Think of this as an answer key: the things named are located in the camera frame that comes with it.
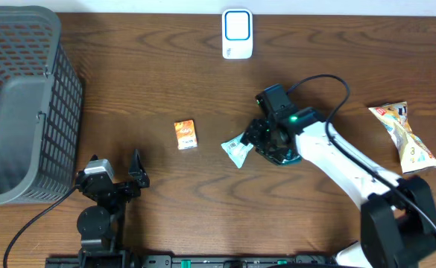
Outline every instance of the basket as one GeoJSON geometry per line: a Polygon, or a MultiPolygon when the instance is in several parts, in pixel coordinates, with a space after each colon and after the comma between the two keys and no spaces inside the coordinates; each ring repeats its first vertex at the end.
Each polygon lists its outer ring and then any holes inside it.
{"type": "Polygon", "coordinates": [[[0,7],[0,204],[71,188],[82,100],[55,13],[0,7]]]}

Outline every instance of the basket mesh wall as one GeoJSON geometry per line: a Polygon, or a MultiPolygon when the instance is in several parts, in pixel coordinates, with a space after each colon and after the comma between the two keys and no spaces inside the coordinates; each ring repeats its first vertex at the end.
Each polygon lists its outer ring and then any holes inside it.
{"type": "Polygon", "coordinates": [[[17,202],[23,202],[23,198],[43,202],[58,200],[70,188],[75,168],[83,92],[61,45],[57,51],[53,75],[54,86],[37,174],[39,179],[17,202]]]}
{"type": "Polygon", "coordinates": [[[8,80],[19,76],[48,75],[54,83],[51,89],[44,89],[51,90],[51,100],[44,115],[38,172],[30,188],[13,202],[51,202],[68,191],[73,179],[83,92],[60,44],[54,66],[46,66],[49,50],[55,47],[51,42],[60,35],[49,22],[56,23],[57,18],[48,20],[54,16],[50,10],[26,11],[25,15],[0,12],[0,94],[8,80]]]}

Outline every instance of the small orange box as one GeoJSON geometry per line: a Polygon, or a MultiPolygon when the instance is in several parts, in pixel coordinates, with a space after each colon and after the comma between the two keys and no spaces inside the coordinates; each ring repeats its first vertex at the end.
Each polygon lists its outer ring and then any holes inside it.
{"type": "Polygon", "coordinates": [[[198,146],[193,120],[174,123],[174,131],[178,139],[178,149],[184,150],[198,146]]]}

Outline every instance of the chip bag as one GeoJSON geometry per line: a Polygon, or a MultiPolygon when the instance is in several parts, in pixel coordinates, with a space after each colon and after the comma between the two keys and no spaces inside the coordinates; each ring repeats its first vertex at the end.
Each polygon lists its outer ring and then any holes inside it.
{"type": "Polygon", "coordinates": [[[398,149],[403,173],[436,168],[436,158],[411,131],[406,101],[368,108],[385,126],[398,149]]]}

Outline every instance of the white packet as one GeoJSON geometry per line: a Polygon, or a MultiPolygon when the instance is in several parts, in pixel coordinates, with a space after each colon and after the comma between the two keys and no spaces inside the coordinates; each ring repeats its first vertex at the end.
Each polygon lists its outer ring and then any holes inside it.
{"type": "Polygon", "coordinates": [[[227,153],[227,155],[233,160],[234,164],[238,168],[241,168],[244,164],[244,160],[246,160],[246,156],[250,150],[253,149],[254,145],[249,143],[248,145],[244,145],[241,143],[241,138],[244,133],[241,133],[239,136],[233,138],[230,141],[224,142],[221,144],[223,150],[227,153]]]}

